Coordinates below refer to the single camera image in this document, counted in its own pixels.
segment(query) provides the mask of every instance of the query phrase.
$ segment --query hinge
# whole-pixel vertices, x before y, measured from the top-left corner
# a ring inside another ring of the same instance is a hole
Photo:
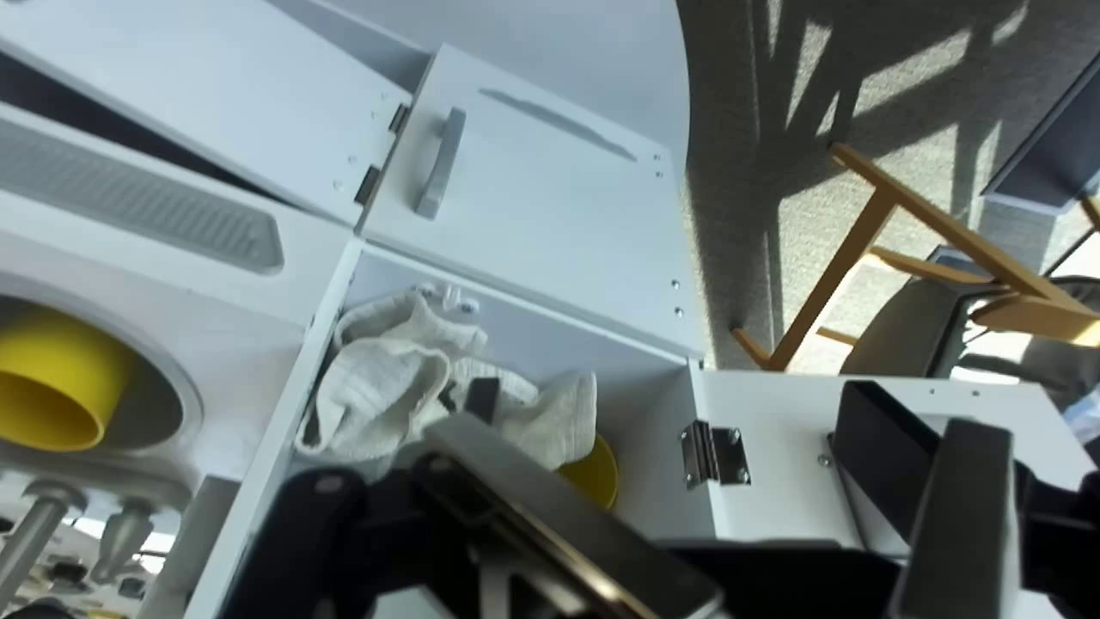
[[[379,183],[381,183],[381,170],[371,164],[371,170],[364,172],[364,183],[357,183],[353,202],[357,202],[357,206],[371,206],[371,201],[376,201],[376,194],[379,194]]]
[[[696,421],[681,431],[686,480],[752,484],[748,436],[735,428]]]
[[[413,108],[405,108],[405,104],[403,104],[403,108],[394,115],[394,120],[388,120],[388,135],[403,135],[403,131],[405,131],[405,125],[411,125],[411,111],[413,111]]]

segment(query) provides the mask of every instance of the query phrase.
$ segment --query metal rod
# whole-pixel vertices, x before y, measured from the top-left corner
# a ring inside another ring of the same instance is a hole
[[[12,605],[14,591],[29,581],[40,555],[54,536],[65,514],[82,510],[85,497],[59,480],[31,480],[29,496],[40,496],[22,526],[5,540],[0,550],[0,609]]]

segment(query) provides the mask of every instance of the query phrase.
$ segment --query yellow object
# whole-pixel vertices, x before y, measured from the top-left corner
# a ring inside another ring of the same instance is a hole
[[[135,356],[104,329],[29,311],[0,328],[0,441],[89,450],[108,436]]]
[[[595,436],[590,457],[557,467],[583,496],[590,496],[603,510],[616,510],[619,501],[619,460],[607,436]]]

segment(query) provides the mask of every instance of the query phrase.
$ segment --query cabinet door handle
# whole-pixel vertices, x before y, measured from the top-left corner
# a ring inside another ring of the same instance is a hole
[[[441,155],[433,162],[433,172],[426,175],[426,189],[418,202],[418,213],[426,219],[437,219],[452,172],[454,172],[454,158],[462,147],[462,131],[469,126],[469,115],[462,108],[452,111],[449,125],[444,125],[444,138],[441,138]]]

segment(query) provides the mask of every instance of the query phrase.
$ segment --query wooden chair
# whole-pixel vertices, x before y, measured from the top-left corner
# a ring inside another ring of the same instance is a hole
[[[874,186],[863,213],[856,217],[848,237],[832,254],[827,276],[797,311],[793,322],[781,336],[776,350],[768,354],[758,336],[748,329],[733,329],[733,336],[748,348],[748,354],[768,371],[789,371],[797,348],[820,329],[832,297],[845,281],[845,276],[863,261],[877,258],[899,273],[931,280],[944,284],[980,284],[989,290],[994,298],[978,311],[970,320],[989,329],[1021,329],[1034,336],[1055,336],[1075,348],[1100,348],[1100,313],[1075,303],[1071,291],[1054,284],[1049,280],[1034,276],[1033,269],[1017,266],[1011,254],[983,240],[980,234],[966,232],[961,219],[944,213],[936,202],[908,189],[902,179],[889,175],[881,164],[868,162],[845,143],[832,147],[832,158],[848,172],[863,175]],[[908,217],[931,228],[944,240],[970,254],[989,280],[970,276],[948,266],[931,266],[923,258],[899,254],[891,249],[874,249],[877,234],[889,219],[903,210]],[[861,336],[845,336],[837,329],[820,329],[827,336],[845,339],[861,348]]]

